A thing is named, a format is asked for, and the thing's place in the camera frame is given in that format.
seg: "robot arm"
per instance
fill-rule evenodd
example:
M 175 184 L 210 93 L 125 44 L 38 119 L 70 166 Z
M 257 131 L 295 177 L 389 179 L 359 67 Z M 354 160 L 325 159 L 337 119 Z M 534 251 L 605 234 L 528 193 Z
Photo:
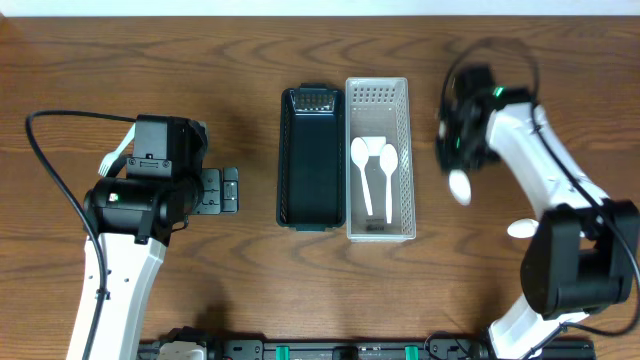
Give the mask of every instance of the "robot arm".
M 108 270 L 109 295 L 91 349 L 91 359 L 134 359 L 151 286 L 164 261 L 167 247 L 156 239 L 136 244 L 134 235 L 101 234 Z M 80 307 L 71 336 L 67 359 L 81 359 L 98 288 L 98 260 L 93 245 L 85 244 L 85 276 Z
M 99 233 L 107 268 L 102 312 L 90 359 L 136 358 L 154 279 L 169 246 L 173 226 L 188 216 L 234 213 L 237 169 L 202 169 L 208 147 L 206 126 L 196 121 L 140 115 L 126 179 L 105 177 L 90 190 L 84 212 Z M 117 174 L 119 169 L 111 169 Z M 67 353 L 81 359 L 91 331 L 99 288 L 99 266 L 90 241 L 80 307 Z
M 532 111 L 526 89 L 497 87 L 489 68 L 481 66 L 456 76 L 455 93 L 456 101 L 442 113 L 436 139 L 442 169 L 477 170 L 504 160 L 540 221 L 521 266 L 523 294 L 488 330 L 496 357 L 535 356 L 538 345 L 561 324 L 624 302 L 633 277 L 621 244 L 574 189 L 541 138 L 613 219 L 634 254 L 638 210 L 628 201 L 612 202 L 591 182 L 553 133 L 542 106 Z M 595 241 L 593 250 L 580 250 L 581 233 Z
M 560 204 L 567 204 L 574 209 L 590 207 L 551 158 L 538 135 L 532 131 L 530 110 L 531 103 L 524 102 L 510 104 L 502 110 L 492 112 L 485 136 L 489 148 L 509 166 L 529 198 L 538 221 L 546 210 Z M 602 199 L 608 198 L 607 194 L 589 180 L 562 146 L 551 129 L 542 106 L 536 107 L 535 116 L 547 144 L 574 177 L 579 179 L 591 197 L 602 205 Z

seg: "spoon handle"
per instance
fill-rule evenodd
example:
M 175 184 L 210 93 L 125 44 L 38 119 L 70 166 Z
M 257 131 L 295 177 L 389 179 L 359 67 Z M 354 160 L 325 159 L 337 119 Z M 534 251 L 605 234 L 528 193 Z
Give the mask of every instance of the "spoon handle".
M 367 207 L 367 214 L 373 215 L 373 208 L 371 207 L 371 194 L 369 193 L 369 184 L 367 183 L 367 175 L 363 168 L 360 168 L 360 178 L 362 179 L 362 193 L 364 194 L 364 205 Z
M 387 224 L 391 224 L 391 176 L 387 176 L 387 199 L 385 201 L 387 207 Z

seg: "green clip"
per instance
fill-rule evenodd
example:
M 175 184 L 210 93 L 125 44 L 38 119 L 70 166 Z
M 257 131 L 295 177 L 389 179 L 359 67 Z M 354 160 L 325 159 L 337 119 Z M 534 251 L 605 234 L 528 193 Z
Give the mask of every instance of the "green clip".
M 407 356 L 407 360 L 419 360 L 420 354 L 418 353 L 417 346 L 407 346 L 404 348 L 404 353 Z
M 276 346 L 276 360 L 289 360 L 288 346 Z

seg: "green light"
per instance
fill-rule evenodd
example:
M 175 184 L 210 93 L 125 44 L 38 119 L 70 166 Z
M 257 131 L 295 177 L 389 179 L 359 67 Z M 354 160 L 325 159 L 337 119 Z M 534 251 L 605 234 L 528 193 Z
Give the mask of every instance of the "green light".
M 495 90 L 493 90 L 493 96 L 499 97 L 503 91 L 504 91 L 504 86 L 498 86 Z

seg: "white basket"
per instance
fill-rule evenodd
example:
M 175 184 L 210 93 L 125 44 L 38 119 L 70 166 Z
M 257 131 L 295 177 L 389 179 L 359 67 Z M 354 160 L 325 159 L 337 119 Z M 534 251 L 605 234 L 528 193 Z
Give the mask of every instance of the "white basket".
M 352 241 L 404 241 L 416 237 L 411 162 L 409 93 L 405 78 L 349 78 L 346 83 L 347 236 Z M 391 176 L 392 221 L 385 221 L 386 177 L 379 157 L 370 153 L 365 168 L 373 216 L 364 205 L 360 170 L 351 161 L 356 137 L 384 136 L 398 152 Z

